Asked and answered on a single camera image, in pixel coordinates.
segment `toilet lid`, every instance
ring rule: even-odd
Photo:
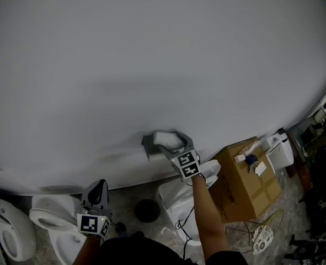
[[[71,265],[87,238],[78,231],[49,231],[49,237],[57,258],[63,265]]]
[[[32,209],[29,218],[39,227],[54,231],[77,229],[77,221],[45,210]]]

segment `black round object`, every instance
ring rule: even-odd
[[[154,200],[143,199],[137,203],[135,214],[139,221],[151,223],[158,219],[161,214],[161,209]]]

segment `white toilet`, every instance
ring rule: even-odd
[[[57,258],[70,265],[81,250],[86,236],[78,232],[77,213],[81,201],[66,194],[35,195],[31,200],[29,218],[47,229]]]
[[[209,187],[212,186],[218,179],[217,174],[220,170],[218,161],[212,160],[206,162],[200,165],[200,169],[201,173],[206,178],[206,184]],[[164,218],[169,221],[170,228],[175,231],[184,242],[186,242],[186,234],[182,229],[177,229],[175,225],[178,220],[183,224],[194,206],[191,179],[189,178],[186,183],[178,178],[159,186],[156,193],[156,201],[161,208],[161,213]],[[189,245],[201,245],[194,212],[189,216],[183,229],[192,239],[188,242]]]
[[[267,137],[262,141],[261,148],[265,151],[274,173],[275,170],[282,169],[294,163],[294,155],[286,134],[280,135],[277,132]]]
[[[34,227],[29,217],[11,203],[0,199],[0,243],[15,261],[30,259],[36,250]]]

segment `tiled floor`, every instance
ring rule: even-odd
[[[296,238],[308,238],[305,230],[310,228],[306,214],[305,205],[299,204],[298,200],[302,197],[302,188],[297,177],[289,179],[285,170],[278,170],[278,181],[282,188],[281,198],[275,203],[258,221],[265,220],[270,214],[278,209],[284,210],[284,219],[276,233],[270,247],[258,256],[253,256],[252,253],[244,254],[249,265],[252,264],[298,264],[283,259],[285,253],[290,253],[293,249],[289,248],[288,243],[292,234]],[[145,198],[154,198],[157,187],[162,184],[162,181],[148,184],[137,185],[135,187],[112,190],[109,193],[110,210],[114,213],[113,220],[123,222],[129,233],[143,231],[146,237],[156,240],[177,252],[180,256],[183,254],[184,242],[176,237],[175,232],[168,229],[168,224],[161,217],[153,223],[146,224],[136,219],[134,215],[134,207]],[[9,201],[15,206],[29,212],[31,206],[31,198],[29,197],[10,197]],[[239,229],[245,229],[243,223],[233,223],[225,225]],[[109,237],[115,235],[114,227],[109,228]],[[35,226],[36,238],[38,241],[38,249],[35,256],[26,262],[17,262],[22,265],[50,265],[60,264],[58,261],[46,230]],[[227,238],[232,250],[245,252],[250,249],[248,246],[248,235],[242,232],[227,229]],[[201,247],[187,246],[186,256],[190,257],[198,264],[204,264],[203,253]]]

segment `black shirt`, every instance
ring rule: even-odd
[[[94,264],[191,264],[183,260],[169,247],[151,240],[150,238],[122,237],[105,241],[100,247]],[[206,265],[237,264],[247,265],[240,252],[221,251],[213,254]]]

